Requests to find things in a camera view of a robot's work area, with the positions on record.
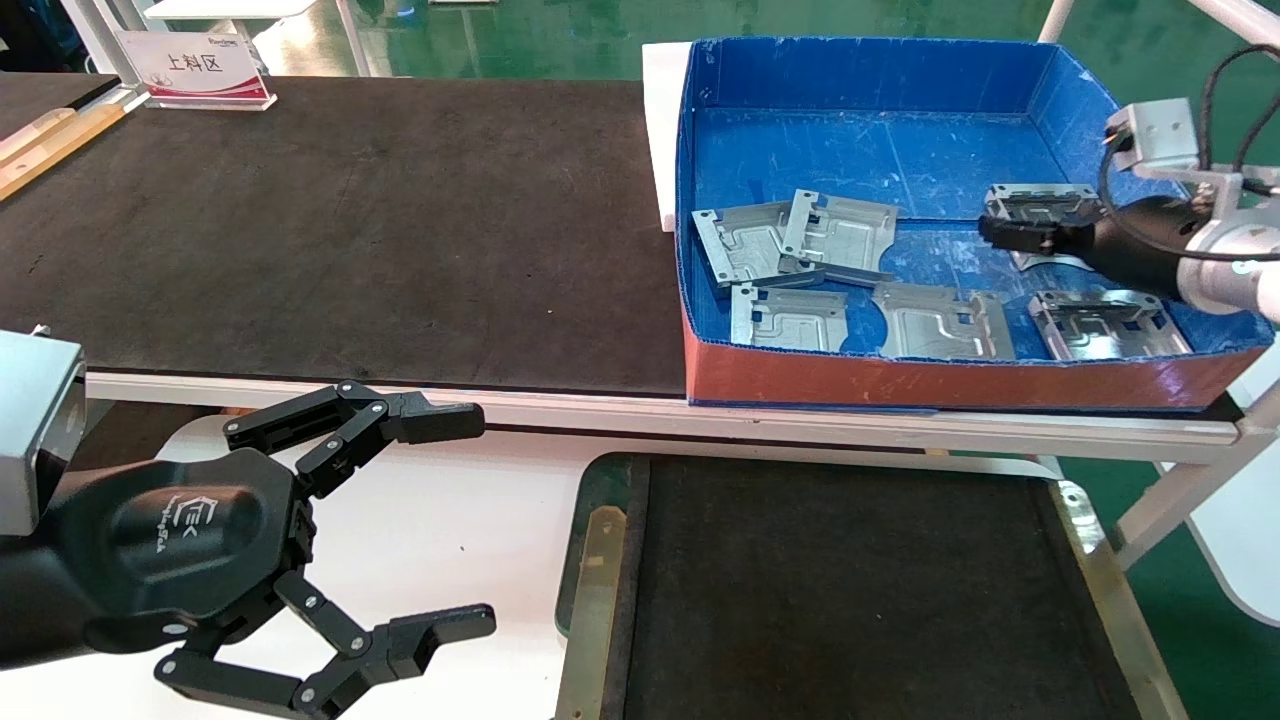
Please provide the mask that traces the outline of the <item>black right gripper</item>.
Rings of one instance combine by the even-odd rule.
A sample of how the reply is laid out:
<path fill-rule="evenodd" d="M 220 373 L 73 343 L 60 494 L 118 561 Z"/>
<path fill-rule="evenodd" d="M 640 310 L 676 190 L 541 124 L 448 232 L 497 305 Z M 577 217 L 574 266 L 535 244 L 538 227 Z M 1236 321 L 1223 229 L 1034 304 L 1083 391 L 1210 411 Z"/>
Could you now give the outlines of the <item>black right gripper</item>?
<path fill-rule="evenodd" d="M 982 215 L 978 231 L 996 249 L 1032 256 L 1075 256 L 1094 272 L 1129 290 L 1180 299 L 1178 268 L 1197 232 L 1197 211 L 1188 200 L 1149 196 L 1116 213 L 1098 213 L 1083 233 L 1085 218 L 1020 220 Z"/>

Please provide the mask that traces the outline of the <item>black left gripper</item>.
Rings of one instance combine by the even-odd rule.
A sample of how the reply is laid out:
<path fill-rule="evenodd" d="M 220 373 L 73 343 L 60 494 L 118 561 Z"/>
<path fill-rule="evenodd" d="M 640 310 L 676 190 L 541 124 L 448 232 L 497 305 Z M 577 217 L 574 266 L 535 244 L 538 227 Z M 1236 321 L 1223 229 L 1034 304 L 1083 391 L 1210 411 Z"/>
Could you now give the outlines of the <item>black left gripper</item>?
<path fill-rule="evenodd" d="M 302 495 L 328 497 L 393 443 L 485 429 L 476 404 L 434 405 L 420 392 L 344 380 L 228 421 L 233 452 L 221 457 L 151 460 L 76 480 L 45 518 L 76 638 L 99 653 L 140 653 L 191 637 L 157 662 L 157 682 L 187 700 L 279 719 L 338 719 L 374 687 L 422 676 L 442 646 L 494 634 L 495 610 L 474 603 L 362 628 L 293 571 L 314 557 Z M 294 465 L 300 492 L 269 456 L 312 439 Z M 283 609 L 333 648 L 321 669 L 296 678 L 218 660 Z"/>

